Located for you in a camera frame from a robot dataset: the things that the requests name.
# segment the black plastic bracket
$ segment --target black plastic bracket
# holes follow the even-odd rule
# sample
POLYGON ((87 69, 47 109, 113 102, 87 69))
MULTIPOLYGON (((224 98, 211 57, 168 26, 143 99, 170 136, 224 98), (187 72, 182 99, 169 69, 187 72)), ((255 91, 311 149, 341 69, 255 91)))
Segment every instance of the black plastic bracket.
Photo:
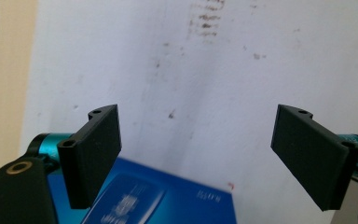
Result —
POLYGON ((323 210, 339 209, 358 160, 358 145, 312 120, 312 114, 278 105, 271 147, 323 210))
POLYGON ((71 207, 90 207, 121 150, 117 106, 89 112, 89 122, 57 147, 71 207))

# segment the screw hole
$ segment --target screw hole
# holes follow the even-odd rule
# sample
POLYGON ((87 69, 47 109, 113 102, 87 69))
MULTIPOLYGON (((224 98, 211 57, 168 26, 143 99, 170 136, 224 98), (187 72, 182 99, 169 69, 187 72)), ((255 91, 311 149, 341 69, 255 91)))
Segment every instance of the screw hole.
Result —
POLYGON ((7 174, 8 175, 17 175, 20 174, 29 168, 31 168, 32 163, 30 161, 20 161, 16 164, 11 165, 9 168, 7 168, 7 174))
POLYGON ((72 145, 75 144, 75 142, 76 142, 75 140, 68 140, 68 141, 63 142, 62 145, 64 147, 71 147, 72 145))

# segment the stain on wall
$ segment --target stain on wall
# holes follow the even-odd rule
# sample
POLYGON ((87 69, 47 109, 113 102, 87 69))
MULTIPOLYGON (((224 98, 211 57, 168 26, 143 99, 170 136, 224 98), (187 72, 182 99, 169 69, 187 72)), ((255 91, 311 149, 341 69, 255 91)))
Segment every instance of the stain on wall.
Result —
POLYGON ((187 39, 201 37, 204 43, 213 43, 218 35, 219 22, 226 0, 199 0, 190 6, 187 39))

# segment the white wall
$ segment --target white wall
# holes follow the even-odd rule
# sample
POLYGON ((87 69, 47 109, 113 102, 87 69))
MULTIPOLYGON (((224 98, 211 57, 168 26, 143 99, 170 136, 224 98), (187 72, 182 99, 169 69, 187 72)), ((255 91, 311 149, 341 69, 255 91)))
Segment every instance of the white wall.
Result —
POLYGON ((108 104, 122 157, 233 183, 239 223, 329 223, 269 145, 277 104, 358 133, 358 1, 39 1, 23 151, 108 104))

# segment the blue package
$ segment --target blue package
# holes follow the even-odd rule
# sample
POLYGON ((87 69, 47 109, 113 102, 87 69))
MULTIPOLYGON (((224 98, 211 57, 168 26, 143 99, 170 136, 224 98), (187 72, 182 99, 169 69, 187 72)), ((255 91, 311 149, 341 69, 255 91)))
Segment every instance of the blue package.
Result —
POLYGON ((234 224, 232 196, 117 158, 90 209, 71 209, 60 172, 48 175, 60 224, 234 224))
POLYGON ((146 180, 117 175, 82 223, 146 223, 163 195, 163 189, 146 180))

